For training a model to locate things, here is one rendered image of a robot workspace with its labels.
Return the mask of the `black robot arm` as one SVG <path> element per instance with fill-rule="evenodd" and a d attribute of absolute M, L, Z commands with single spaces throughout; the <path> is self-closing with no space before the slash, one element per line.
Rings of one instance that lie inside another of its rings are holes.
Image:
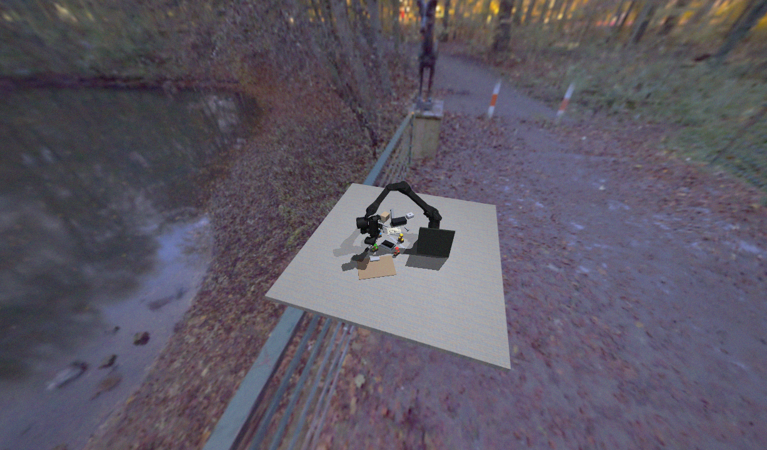
<path fill-rule="evenodd" d="M 365 217 L 356 217 L 356 225 L 357 228 L 360 229 L 361 234 L 371 234 L 371 231 L 368 229 L 368 227 L 370 226 L 371 228 L 375 228 L 378 226 L 378 220 L 380 220 L 381 217 L 378 216 L 378 214 L 377 216 L 374 216 L 374 214 L 378 210 L 381 201 L 383 201 L 383 199 L 385 199 L 387 194 L 391 191 L 399 191 L 401 194 L 405 194 L 405 196 L 411 198 L 415 203 L 417 203 L 418 206 L 420 206 L 421 209 L 423 209 L 424 216 L 429 218 L 428 228 L 439 229 L 441 216 L 438 209 L 425 203 L 421 197 L 417 196 L 417 194 L 411 190 L 411 187 L 406 181 L 401 181 L 399 183 L 388 183 L 385 187 L 385 190 L 381 192 L 376 201 L 367 207 Z"/>

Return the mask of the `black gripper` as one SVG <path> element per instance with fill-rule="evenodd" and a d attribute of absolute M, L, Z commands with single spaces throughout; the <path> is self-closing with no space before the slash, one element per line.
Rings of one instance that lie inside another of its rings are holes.
<path fill-rule="evenodd" d="M 374 244 L 375 244 L 375 242 L 376 242 L 376 240 L 377 240 L 377 238 L 378 238 L 378 236 L 379 236 L 379 234 L 381 232 L 378 228 L 381 229 L 382 227 L 383 227 L 383 225 L 381 225 L 381 223 L 378 223 L 377 227 L 370 227 L 370 226 L 367 227 L 371 231 L 371 234 L 369 234 L 370 237 L 366 237 L 365 243 L 374 246 Z"/>

